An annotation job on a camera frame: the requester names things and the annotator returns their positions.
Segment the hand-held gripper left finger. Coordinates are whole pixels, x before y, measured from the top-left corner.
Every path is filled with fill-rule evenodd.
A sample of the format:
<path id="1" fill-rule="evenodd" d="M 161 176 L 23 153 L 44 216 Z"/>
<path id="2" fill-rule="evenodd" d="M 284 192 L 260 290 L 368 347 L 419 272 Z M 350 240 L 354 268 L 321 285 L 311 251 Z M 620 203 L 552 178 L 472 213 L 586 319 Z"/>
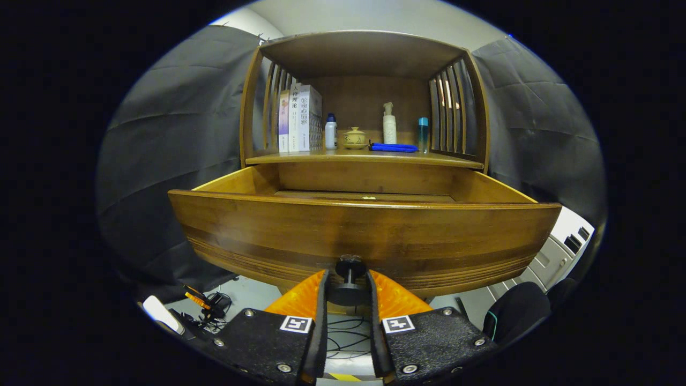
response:
<path id="1" fill-rule="evenodd" d="M 314 385 L 327 349 L 328 270 L 312 274 L 264 310 L 241 310 L 212 339 L 212 358 L 263 385 Z"/>

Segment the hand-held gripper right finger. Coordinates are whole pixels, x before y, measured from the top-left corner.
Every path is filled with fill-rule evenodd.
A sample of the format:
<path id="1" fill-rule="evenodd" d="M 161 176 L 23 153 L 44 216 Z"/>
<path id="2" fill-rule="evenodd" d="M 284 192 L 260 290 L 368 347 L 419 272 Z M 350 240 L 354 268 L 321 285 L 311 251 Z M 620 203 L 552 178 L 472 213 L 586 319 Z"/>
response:
<path id="1" fill-rule="evenodd" d="M 385 385 L 442 385 L 492 357 L 498 345 L 453 306 L 432 308 L 370 270 L 371 357 Z"/>

